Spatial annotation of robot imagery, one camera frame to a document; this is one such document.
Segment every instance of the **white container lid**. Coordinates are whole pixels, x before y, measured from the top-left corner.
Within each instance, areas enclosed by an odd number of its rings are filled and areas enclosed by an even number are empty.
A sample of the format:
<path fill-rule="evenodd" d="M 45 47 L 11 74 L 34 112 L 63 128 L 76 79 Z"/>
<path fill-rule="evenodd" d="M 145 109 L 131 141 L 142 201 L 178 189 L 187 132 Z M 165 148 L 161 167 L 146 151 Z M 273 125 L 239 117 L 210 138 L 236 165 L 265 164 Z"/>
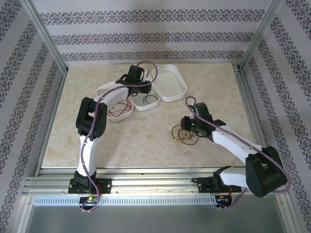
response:
<path fill-rule="evenodd" d="M 121 121 L 128 118 L 133 113 L 133 109 L 134 103 L 132 98 L 129 96 L 109 109 L 107 112 L 107 118 L 112 122 Z"/>
<path fill-rule="evenodd" d="M 171 102 L 183 98 L 187 92 L 185 81 L 181 77 L 179 70 L 174 65 L 164 65 L 158 67 L 158 76 L 155 83 L 165 102 Z M 152 76 L 156 75 L 156 69 L 152 70 Z"/>

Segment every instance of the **gray floor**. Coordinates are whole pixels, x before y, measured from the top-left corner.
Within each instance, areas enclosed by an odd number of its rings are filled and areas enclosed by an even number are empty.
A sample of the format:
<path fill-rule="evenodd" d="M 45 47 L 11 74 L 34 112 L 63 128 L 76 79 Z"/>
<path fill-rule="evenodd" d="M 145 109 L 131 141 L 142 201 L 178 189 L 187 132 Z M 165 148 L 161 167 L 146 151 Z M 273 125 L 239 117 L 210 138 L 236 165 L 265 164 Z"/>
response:
<path fill-rule="evenodd" d="M 214 206 L 34 206 L 27 233 L 281 233 L 286 232 L 274 195 L 245 195 L 228 211 Z"/>

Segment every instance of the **red wire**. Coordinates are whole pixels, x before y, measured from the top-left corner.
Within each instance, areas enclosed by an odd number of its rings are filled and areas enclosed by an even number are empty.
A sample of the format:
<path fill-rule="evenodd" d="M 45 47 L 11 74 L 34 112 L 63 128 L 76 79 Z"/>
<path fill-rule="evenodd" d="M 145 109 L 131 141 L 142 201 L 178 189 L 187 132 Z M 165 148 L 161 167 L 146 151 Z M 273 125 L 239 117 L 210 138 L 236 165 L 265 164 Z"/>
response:
<path fill-rule="evenodd" d="M 99 187 L 99 196 L 101 196 L 103 188 L 99 184 L 96 186 Z"/>
<path fill-rule="evenodd" d="M 229 186 L 229 199 L 231 199 L 231 194 L 232 194 L 232 187 Z"/>
<path fill-rule="evenodd" d="M 119 116 L 121 116 L 121 114 L 122 114 L 124 111 L 130 111 L 130 110 L 132 109 L 131 103 L 129 102 L 128 98 L 126 98 L 126 103 L 123 103 L 122 101 L 120 101 L 120 102 L 118 102 L 117 104 L 124 104 L 124 105 L 125 105 L 125 108 L 124 108 L 124 109 L 121 109 L 121 110 L 113 111 L 113 112 L 111 112 L 111 111 L 109 110 L 108 113 L 107 113 L 107 116 L 111 117 L 111 116 L 109 115 L 109 114 L 111 114 L 111 115 L 114 116 L 114 117 L 119 117 Z"/>

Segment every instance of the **white plastic container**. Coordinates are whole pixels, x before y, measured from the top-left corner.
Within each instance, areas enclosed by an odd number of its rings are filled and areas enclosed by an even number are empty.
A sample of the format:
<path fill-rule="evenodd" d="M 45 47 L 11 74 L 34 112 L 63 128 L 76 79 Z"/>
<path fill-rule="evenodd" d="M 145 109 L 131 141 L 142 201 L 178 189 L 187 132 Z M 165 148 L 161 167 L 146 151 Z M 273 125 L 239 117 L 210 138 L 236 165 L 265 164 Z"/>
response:
<path fill-rule="evenodd" d="M 112 122 L 118 122 L 118 121 L 121 121 L 123 119 L 126 119 L 128 118 L 132 113 L 133 113 L 133 109 L 134 109 L 134 103 L 133 103 L 133 100 L 132 98 L 129 96 L 128 98 L 128 101 L 129 101 L 129 104 L 131 105 L 131 110 L 130 111 L 124 111 L 120 116 L 113 116 L 111 114 L 107 115 L 107 118 L 112 121 Z M 115 106 L 113 106 L 113 110 L 110 109 L 111 111 L 119 111 L 119 110 L 123 110 L 124 109 L 124 104 L 120 104 L 120 103 L 117 103 Z"/>
<path fill-rule="evenodd" d="M 155 83 L 160 91 L 163 101 L 171 102 L 183 98 L 187 92 L 185 81 L 181 77 L 176 66 L 164 65 L 158 67 L 158 77 Z M 156 75 L 156 69 L 152 70 L 152 76 Z"/>
<path fill-rule="evenodd" d="M 137 110 L 145 111 L 154 108 L 159 104 L 161 99 L 161 93 L 155 83 L 151 84 L 151 91 L 148 94 L 148 96 L 147 97 L 146 96 L 147 94 L 142 93 L 137 94 L 137 96 L 132 96 L 133 103 Z"/>
<path fill-rule="evenodd" d="M 100 86 L 99 88 L 97 88 L 97 90 L 95 92 L 96 96 L 102 95 L 107 90 L 113 88 L 114 84 L 115 84 L 115 82 L 110 82 L 110 83 L 107 83 L 105 85 Z M 112 122 L 118 122 L 118 121 L 121 121 L 125 118 L 128 118 L 133 113 L 133 109 L 134 109 L 134 103 L 133 103 L 132 97 L 128 97 L 128 100 L 129 100 L 129 104 L 131 105 L 131 110 L 130 111 L 124 111 L 120 116 L 113 116 L 111 114 L 110 114 L 110 116 L 107 115 L 108 120 L 110 120 Z M 119 111 L 119 110 L 123 110 L 123 109 L 124 109 L 124 104 L 117 103 L 115 106 L 113 106 L 113 110 L 112 109 L 109 109 L 109 110 L 114 112 L 114 111 Z"/>

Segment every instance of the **robotic arm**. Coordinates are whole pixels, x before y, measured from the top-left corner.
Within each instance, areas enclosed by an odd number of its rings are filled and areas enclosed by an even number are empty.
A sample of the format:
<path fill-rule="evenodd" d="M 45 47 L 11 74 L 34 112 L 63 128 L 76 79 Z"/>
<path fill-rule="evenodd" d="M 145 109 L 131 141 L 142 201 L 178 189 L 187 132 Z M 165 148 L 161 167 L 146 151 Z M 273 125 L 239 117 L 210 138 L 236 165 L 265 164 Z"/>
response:
<path fill-rule="evenodd" d="M 87 177 L 87 173 L 96 185 L 102 185 L 100 179 L 96 180 L 96 146 L 99 137 L 103 135 L 106 129 L 107 110 L 131 94 L 148 94 L 151 91 L 151 85 L 148 84 L 150 81 L 144 81 L 143 75 L 143 68 L 131 66 L 128 74 L 123 75 L 117 80 L 112 87 L 114 90 L 104 93 L 102 95 L 103 98 L 101 96 L 94 99 L 85 97 L 82 100 L 76 120 L 76 127 L 80 135 L 80 154 L 83 152 L 83 158 L 80 156 L 78 168 L 74 173 L 74 179 L 70 181 L 69 193 L 94 193 L 95 187 Z M 97 108 L 94 128 L 89 137 L 87 137 L 94 120 L 94 117 L 89 114 L 95 112 L 98 101 L 100 103 Z"/>
<path fill-rule="evenodd" d="M 223 121 L 213 120 L 204 103 L 196 103 L 191 106 L 191 109 L 196 115 L 208 122 L 212 122 L 220 129 L 216 129 L 203 122 L 193 114 L 191 114 L 191 117 L 185 116 L 181 119 L 181 128 L 185 131 L 194 132 L 200 137 L 208 138 L 210 141 L 225 147 L 245 164 L 245 167 L 225 166 L 215 171 L 212 182 L 208 183 L 210 188 L 218 190 L 221 187 L 232 185 L 245 187 L 249 188 L 255 196 L 262 198 L 287 183 L 284 173 L 274 163 L 253 148 L 262 151 L 282 166 L 276 149 L 273 147 L 263 148 L 239 136 L 239 138 L 242 138 L 252 146 L 252 148 L 247 147 L 233 136 L 237 134 L 232 132 Z"/>

